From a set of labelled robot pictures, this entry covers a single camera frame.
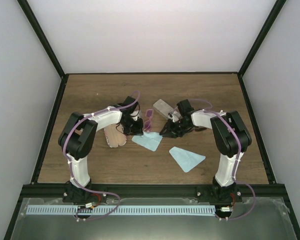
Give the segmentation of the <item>light blue cleaning cloth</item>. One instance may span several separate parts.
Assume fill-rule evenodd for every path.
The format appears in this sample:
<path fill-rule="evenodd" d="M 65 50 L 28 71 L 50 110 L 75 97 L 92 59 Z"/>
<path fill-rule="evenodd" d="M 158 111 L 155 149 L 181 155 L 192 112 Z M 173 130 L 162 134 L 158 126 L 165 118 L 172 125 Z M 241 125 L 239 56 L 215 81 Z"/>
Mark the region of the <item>light blue cleaning cloth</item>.
<path fill-rule="evenodd" d="M 132 142 L 155 152 L 160 145 L 163 137 L 158 132 L 144 132 L 143 135 L 135 135 Z"/>

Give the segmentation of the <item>pink transparent sunglasses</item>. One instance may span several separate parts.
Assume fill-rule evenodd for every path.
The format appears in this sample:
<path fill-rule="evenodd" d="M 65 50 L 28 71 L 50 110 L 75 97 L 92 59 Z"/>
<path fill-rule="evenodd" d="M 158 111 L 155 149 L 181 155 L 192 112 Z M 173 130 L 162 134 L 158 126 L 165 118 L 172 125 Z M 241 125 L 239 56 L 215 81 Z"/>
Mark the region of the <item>pink transparent sunglasses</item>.
<path fill-rule="evenodd" d="M 145 112 L 146 121 L 143 123 L 143 131 L 149 133 L 152 128 L 152 118 L 154 116 L 154 110 L 152 108 L 147 109 Z"/>

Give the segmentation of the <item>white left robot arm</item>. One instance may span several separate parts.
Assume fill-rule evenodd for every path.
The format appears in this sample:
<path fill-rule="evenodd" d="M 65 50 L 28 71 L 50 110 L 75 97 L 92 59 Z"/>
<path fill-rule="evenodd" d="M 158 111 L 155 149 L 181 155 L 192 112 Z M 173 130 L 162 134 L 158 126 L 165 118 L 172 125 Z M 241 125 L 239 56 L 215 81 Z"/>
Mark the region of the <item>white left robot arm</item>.
<path fill-rule="evenodd" d="M 70 170 L 70 182 L 76 187 L 74 195 L 79 201 L 87 202 L 92 196 L 88 173 L 88 154 L 90 153 L 96 132 L 114 125 L 114 132 L 125 136 L 143 134 L 143 120 L 139 117 L 138 103 L 126 106 L 108 106 L 93 113 L 70 115 L 62 130 L 58 144 L 67 159 Z"/>

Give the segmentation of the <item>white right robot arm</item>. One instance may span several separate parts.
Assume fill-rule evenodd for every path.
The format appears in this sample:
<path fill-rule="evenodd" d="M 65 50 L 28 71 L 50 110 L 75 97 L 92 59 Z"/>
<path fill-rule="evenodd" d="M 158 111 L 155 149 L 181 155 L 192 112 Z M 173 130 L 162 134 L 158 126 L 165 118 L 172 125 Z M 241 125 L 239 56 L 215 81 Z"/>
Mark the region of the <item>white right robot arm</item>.
<path fill-rule="evenodd" d="M 230 196 L 229 186 L 236 182 L 239 163 L 252 137 L 238 111 L 214 112 L 211 110 L 190 111 L 181 119 L 168 119 L 159 134 L 164 138 L 181 138 L 195 128 L 211 129 L 220 160 L 212 188 L 213 198 L 219 202 Z"/>

